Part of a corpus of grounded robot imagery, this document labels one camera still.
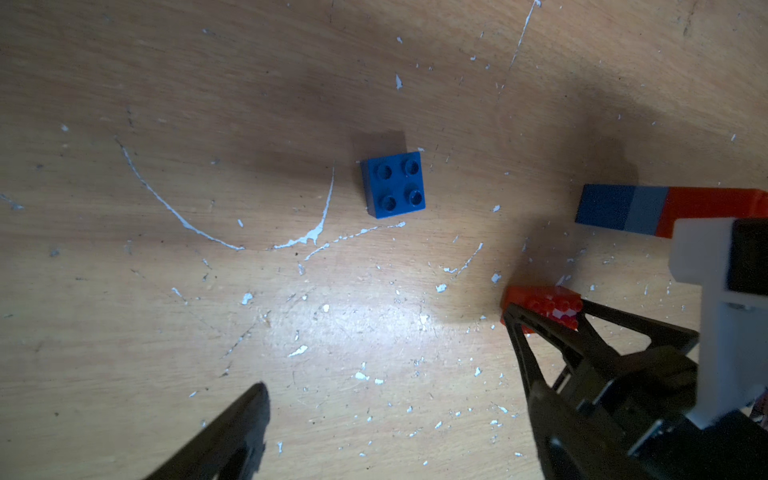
white paint streak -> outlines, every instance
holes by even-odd
[[[328,189],[328,197],[326,198],[326,207],[323,210],[323,218],[320,219],[320,223],[317,224],[317,227],[314,227],[312,230],[306,233],[305,236],[299,238],[298,240],[288,240],[288,243],[284,245],[275,245],[275,250],[278,250],[280,248],[287,248],[292,247],[296,245],[297,243],[303,243],[306,245],[307,242],[312,240],[315,245],[317,245],[317,237],[320,236],[320,234],[323,232],[323,226],[326,224],[326,217],[328,216],[328,206],[331,204],[331,195],[333,194],[333,181],[336,179],[336,167],[333,167],[331,170],[331,187]]]
[[[290,358],[290,357],[292,357],[292,356],[301,355],[301,354],[302,354],[302,353],[304,353],[304,352],[306,351],[306,349],[308,349],[308,348],[309,348],[308,346],[306,346],[306,345],[302,345],[302,346],[300,346],[298,349],[296,349],[296,352],[290,353],[290,354],[288,355],[288,357]]]
[[[141,184],[144,185],[147,188],[147,190],[152,192],[152,194],[155,196],[155,198],[157,198],[160,201],[160,203],[165,205],[165,207],[173,215],[175,215],[177,219],[179,219],[179,221],[184,226],[184,228],[186,228],[187,230],[192,230],[193,232],[197,233],[198,235],[202,235],[203,237],[206,237],[208,240],[210,240],[212,242],[221,243],[225,247],[231,248],[232,250],[245,250],[245,247],[235,247],[234,245],[229,245],[228,243],[223,242],[223,241],[221,241],[221,240],[219,240],[217,238],[213,238],[211,235],[208,235],[207,233],[203,232],[202,230],[198,230],[197,228],[193,227],[191,223],[187,222],[187,220],[184,219],[184,217],[182,217],[176,210],[174,210],[174,208],[171,205],[169,205],[167,201],[163,200],[163,197],[158,195],[157,192],[154,191],[152,189],[152,187],[149,186],[147,181],[139,174],[138,170],[136,170],[136,167],[134,166],[134,162],[131,160],[131,156],[128,155],[128,150],[125,149],[125,147],[123,146],[123,144],[120,143],[120,141],[118,141],[117,139],[115,139],[115,140],[118,142],[118,145],[120,145],[120,148],[123,149],[123,155],[125,156],[125,160],[127,160],[128,166],[131,167],[131,170],[134,171],[134,174],[136,175],[136,178],[139,179]]]
[[[523,36],[525,36],[525,29],[528,28],[528,22],[531,21],[531,14],[533,14],[533,8],[536,5],[538,5],[538,7],[541,8],[540,0],[533,0],[533,3],[531,4],[531,11],[528,12],[528,17],[525,18],[525,25],[523,25],[523,32],[520,34],[520,40],[518,40],[518,47],[515,49],[515,54],[512,55],[512,61],[509,62],[510,68],[512,68],[512,65],[515,63],[515,59],[518,57],[518,52],[520,52],[520,45],[523,42]]]
[[[480,243],[480,246],[478,247],[478,249],[475,250],[475,252],[472,254],[472,256],[467,259],[467,261],[464,263],[464,266],[458,271],[456,276],[459,276],[462,274],[462,272],[469,266],[469,263],[472,262],[472,259],[475,258],[475,255],[477,255],[480,250],[482,250],[482,242]]]
[[[0,200],[5,200],[9,204],[11,204],[11,210],[24,210],[24,207],[17,204],[16,202],[14,202],[13,200],[11,200],[10,198],[6,197],[3,194],[0,194]]]

red lego brick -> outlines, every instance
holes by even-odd
[[[502,309],[506,310],[512,303],[546,316],[572,330],[578,328],[576,313],[581,312],[584,307],[581,295],[564,286],[509,286],[502,300]],[[523,332],[533,333],[527,326],[523,326]]]
[[[728,217],[768,217],[768,192],[756,188],[670,187],[656,236],[672,238],[678,218]]]

white paint splatter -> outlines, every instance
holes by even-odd
[[[312,230],[307,232],[305,236],[299,238],[298,240],[288,240],[288,243],[284,245],[275,245],[274,246],[275,250],[278,250],[280,248],[292,247],[297,243],[303,243],[306,245],[307,242],[309,242],[310,240],[312,240],[314,244],[317,245],[317,237],[319,237],[319,235],[323,232],[323,226],[326,224],[326,217],[328,216],[328,206],[331,204],[331,195],[333,194],[333,181],[335,179],[336,179],[336,167],[334,166],[333,169],[331,170],[331,187],[328,189],[328,197],[326,198],[326,207],[323,210],[323,218],[320,219],[320,223],[317,224],[317,227],[314,227]]]
[[[184,301],[184,305],[189,305],[189,302],[187,302],[187,299],[185,299],[185,298],[184,298],[184,297],[181,295],[181,293],[179,293],[179,290],[178,290],[176,287],[172,288],[172,289],[171,289],[171,291],[172,291],[173,293],[176,293],[176,294],[179,296],[179,298],[181,298],[181,299]]]
[[[138,170],[136,170],[136,167],[134,166],[134,162],[131,160],[131,156],[128,155],[128,150],[125,149],[123,144],[121,144],[120,141],[117,140],[117,138],[115,138],[115,141],[117,141],[118,145],[120,145],[120,148],[123,149],[123,156],[125,156],[125,160],[128,161],[128,166],[131,167],[131,170],[134,171],[134,174],[136,175],[136,178],[139,179],[141,184],[144,185],[147,188],[147,190],[152,192],[154,197],[157,198],[160,201],[160,203],[162,203],[168,209],[168,211],[170,211],[173,215],[176,216],[177,219],[179,219],[179,221],[184,226],[184,228],[186,228],[187,230],[192,230],[193,232],[197,233],[198,235],[202,235],[203,237],[206,237],[208,240],[210,240],[212,242],[221,243],[225,247],[231,248],[232,250],[245,250],[245,247],[235,247],[234,245],[229,245],[228,243],[223,242],[223,241],[221,241],[221,240],[219,240],[217,238],[213,238],[211,235],[208,235],[207,233],[203,232],[202,230],[198,230],[197,228],[193,227],[191,223],[187,222],[187,220],[184,219],[184,217],[182,217],[181,215],[179,215],[179,213],[176,210],[174,210],[173,207],[171,205],[169,205],[167,201],[163,200],[163,197],[158,195],[157,192],[154,191],[152,189],[152,187],[149,186],[147,181],[144,178],[142,178],[142,176],[139,174]]]
[[[5,200],[9,204],[11,204],[11,210],[24,210],[24,207],[17,204],[16,202],[14,202],[13,200],[11,200],[10,198],[6,197],[3,194],[0,194],[0,200]]]
[[[405,225],[406,225],[406,222],[400,222],[400,223],[398,223],[396,225],[387,225],[386,228],[403,228]],[[378,230],[379,228],[385,228],[385,227],[383,225],[378,225],[376,227],[371,227],[371,228],[361,228],[359,233],[354,233],[353,235],[348,235],[346,237],[339,236],[339,238],[335,239],[333,241],[333,243],[338,243],[338,242],[340,242],[342,240],[351,240],[352,238],[359,237],[360,235],[365,235],[366,233],[373,232],[374,230]],[[331,246],[330,243],[326,243],[322,247],[318,248],[317,250],[315,250],[312,253],[310,253],[309,255],[307,255],[306,258],[304,259],[304,261],[306,262],[307,260],[310,259],[310,257],[312,255],[314,255],[315,253],[317,253],[317,252],[319,252],[321,250],[325,250],[326,248],[329,248],[330,246]]]
[[[473,259],[473,258],[475,258],[475,255],[477,255],[477,254],[478,254],[478,252],[479,252],[480,250],[482,250],[482,242],[481,242],[481,243],[480,243],[480,245],[478,246],[478,249],[477,249],[477,250],[475,250],[475,252],[472,254],[472,256],[471,256],[471,257],[469,257],[469,258],[467,259],[467,261],[466,261],[466,262],[464,262],[464,266],[463,266],[463,267],[462,267],[462,268],[461,268],[461,269],[458,271],[458,273],[456,274],[456,276],[459,276],[459,275],[461,275],[461,273],[462,273],[462,272],[463,272],[463,271],[464,271],[464,270],[465,270],[465,269],[466,269],[466,268],[469,266],[470,262],[472,262],[472,259]]]
[[[523,32],[520,34],[520,40],[518,40],[518,47],[515,49],[515,54],[512,55],[512,61],[509,62],[510,68],[512,68],[512,65],[515,63],[515,59],[518,57],[518,52],[520,51],[520,45],[523,42],[523,36],[525,36],[525,29],[528,28],[528,22],[531,21],[531,14],[533,14],[533,8],[537,5],[539,8],[541,8],[540,0],[533,0],[533,4],[531,4],[531,11],[528,12],[528,17],[525,18],[525,25],[523,25]]]
[[[288,357],[290,358],[290,357],[292,357],[292,356],[301,355],[301,354],[302,354],[302,353],[304,353],[304,352],[306,351],[306,349],[308,349],[308,348],[309,348],[308,346],[306,346],[306,345],[302,345],[302,346],[300,346],[298,349],[296,349],[296,352],[290,353],[290,354],[288,355]]]

plywood surface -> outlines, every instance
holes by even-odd
[[[4,476],[140,478],[264,381],[261,478],[540,478],[504,286],[570,276],[697,328],[667,240],[572,219],[588,182],[768,187],[767,15],[6,3],[0,194],[24,208],[0,208]],[[369,216],[356,162],[418,148],[427,209]],[[317,245],[274,249],[326,202]]]

lego stud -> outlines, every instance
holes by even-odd
[[[416,184],[406,185],[404,193],[406,194],[406,201],[414,207],[421,205],[424,201],[424,195]]]
[[[395,200],[395,198],[392,195],[386,195],[384,198],[382,198],[380,203],[382,208],[388,212],[391,212],[392,210],[395,209],[395,207],[397,207],[397,200]]]
[[[389,180],[389,178],[392,176],[392,168],[390,168],[387,164],[381,164],[378,168],[376,168],[376,174],[379,175],[379,178],[382,180]]]
[[[413,159],[406,160],[402,164],[402,171],[408,177],[416,175],[419,172],[419,162]]]

